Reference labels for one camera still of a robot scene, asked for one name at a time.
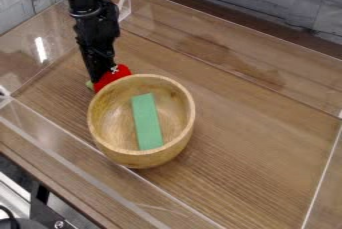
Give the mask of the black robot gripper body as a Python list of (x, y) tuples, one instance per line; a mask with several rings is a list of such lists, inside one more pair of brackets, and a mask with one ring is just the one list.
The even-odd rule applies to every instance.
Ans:
[(112, 1), (71, 3), (76, 42), (87, 63), (112, 63), (113, 42), (120, 36), (119, 8)]

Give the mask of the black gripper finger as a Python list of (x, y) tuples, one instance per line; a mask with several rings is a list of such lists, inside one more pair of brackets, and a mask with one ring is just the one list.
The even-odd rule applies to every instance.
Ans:
[(93, 83), (100, 80), (107, 72), (112, 73), (116, 70), (116, 63), (112, 57), (92, 55), (87, 58), (87, 62), (87, 69)]

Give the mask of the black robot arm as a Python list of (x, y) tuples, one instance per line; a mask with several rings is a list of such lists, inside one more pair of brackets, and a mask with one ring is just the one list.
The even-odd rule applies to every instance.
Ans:
[(76, 43), (91, 81), (115, 67), (113, 42), (120, 36), (119, 7), (111, 0), (65, 0), (75, 20)]

